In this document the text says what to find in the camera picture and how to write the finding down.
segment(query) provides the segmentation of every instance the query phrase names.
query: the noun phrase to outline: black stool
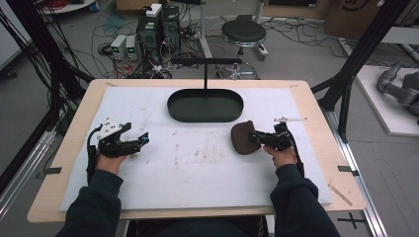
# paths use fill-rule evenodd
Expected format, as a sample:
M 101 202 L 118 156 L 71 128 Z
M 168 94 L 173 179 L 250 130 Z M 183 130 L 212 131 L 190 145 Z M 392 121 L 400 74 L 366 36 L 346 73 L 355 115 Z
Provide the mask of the black stool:
M 235 45 L 240 46 L 237 52 L 237 58 L 241 59 L 243 55 L 243 47 L 256 47 L 261 45 L 266 39 L 266 30 L 261 25 L 248 20 L 233 20 L 224 23 L 221 28 L 222 37 Z M 241 66 L 246 65 L 250 70 L 243 70 L 240 65 L 232 66 L 221 65 L 218 68 L 218 77 L 224 79 L 244 79 L 242 75 L 257 79 L 258 75 L 255 68 L 247 62 L 243 62 Z

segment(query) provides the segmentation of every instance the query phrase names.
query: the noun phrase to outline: metal frame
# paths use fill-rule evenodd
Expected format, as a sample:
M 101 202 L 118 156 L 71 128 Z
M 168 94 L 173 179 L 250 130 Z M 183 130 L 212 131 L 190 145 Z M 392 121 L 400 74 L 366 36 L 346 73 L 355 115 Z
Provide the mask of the metal frame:
M 367 189 L 367 185 L 364 182 L 363 176 L 358 168 L 357 162 L 355 160 L 354 155 L 352 154 L 351 148 L 349 147 L 349 144 L 346 143 L 342 137 L 339 135 L 339 132 L 337 130 L 338 128 L 338 119 L 336 118 L 336 115 L 334 112 L 328 112 L 324 109 L 322 109 L 324 117 L 326 118 L 327 122 L 329 123 L 329 127 L 332 130 L 332 133 L 336 139 L 336 142 L 338 143 L 341 152 L 343 156 L 345 157 L 346 161 L 348 162 L 348 165 L 351 167 L 351 171 L 356 171 L 358 173 L 358 176 L 355 176 L 354 179 L 358 184 L 358 187 L 361 190 L 361 193 L 364 196 L 364 199 L 367 202 L 366 209 L 363 210 L 364 216 L 367 220 L 367 223 L 370 227 L 370 230 L 372 231 L 373 236 L 381 237 L 381 236 L 387 236 L 387 233 L 385 231 L 384 225 L 382 224 L 381 219 L 379 218 L 377 209 L 374 205 L 373 199 L 370 196 L 370 193 Z
M 28 159 L 22 165 L 19 172 L 14 176 L 7 189 L 0 197 L 0 222 L 3 220 L 19 193 L 34 173 L 34 170 L 41 162 L 49 146 L 55 140 L 55 136 L 55 129 L 52 131 L 45 131 L 43 133 L 41 139 L 35 145 L 35 148 L 29 155 Z
M 329 88 L 325 96 L 318 101 L 319 106 L 326 111 L 334 111 L 336 103 L 342 98 L 338 132 L 345 143 L 348 142 L 346 126 L 352 83 L 409 3 L 410 0 L 386 0 L 342 69 L 334 77 L 311 88 L 313 94 Z

